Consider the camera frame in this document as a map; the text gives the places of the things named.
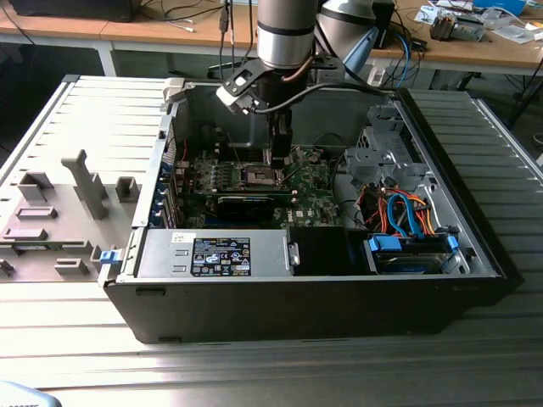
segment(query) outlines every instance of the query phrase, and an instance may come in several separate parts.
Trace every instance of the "power supply label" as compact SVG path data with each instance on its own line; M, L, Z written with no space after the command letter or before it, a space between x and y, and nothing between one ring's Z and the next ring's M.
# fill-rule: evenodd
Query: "power supply label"
M190 273L195 277L250 276L250 239L195 238Z

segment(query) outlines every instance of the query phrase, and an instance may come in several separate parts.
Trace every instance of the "white object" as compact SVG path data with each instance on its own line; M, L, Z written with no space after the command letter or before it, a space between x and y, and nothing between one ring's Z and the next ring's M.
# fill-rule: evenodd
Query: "white object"
M498 30L494 30L494 33L498 36L506 38L507 40L516 42L517 44L524 44L534 40L534 34L530 31L517 27L515 25L509 25L507 27L501 27Z

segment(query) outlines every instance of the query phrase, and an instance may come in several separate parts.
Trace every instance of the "table leg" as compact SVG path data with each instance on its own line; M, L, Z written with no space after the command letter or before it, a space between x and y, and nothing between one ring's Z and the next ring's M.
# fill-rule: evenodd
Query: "table leg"
M113 60L113 47L109 41L98 41L94 43L94 48L98 51L100 56L100 62L102 68L104 68L104 75L117 76L115 70L115 61Z

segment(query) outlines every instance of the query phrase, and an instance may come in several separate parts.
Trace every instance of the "metal bracket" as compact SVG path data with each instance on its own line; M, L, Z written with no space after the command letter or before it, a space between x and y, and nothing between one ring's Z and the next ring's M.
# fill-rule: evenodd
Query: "metal bracket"
M165 103L174 103L183 98L185 91L188 89L185 84L185 78L166 79L164 89L162 89Z

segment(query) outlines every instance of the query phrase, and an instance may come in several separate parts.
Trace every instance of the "blue release tab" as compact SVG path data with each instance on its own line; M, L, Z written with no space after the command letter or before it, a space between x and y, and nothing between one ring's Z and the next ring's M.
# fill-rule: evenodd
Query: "blue release tab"
M104 250L100 254L101 265L118 265L121 262L122 250Z
M447 237L447 242L449 243L449 246L451 246L451 250L453 252L456 252L458 250L458 241L454 236Z
M370 239L370 249L373 252L401 251L400 239L396 236L377 235Z

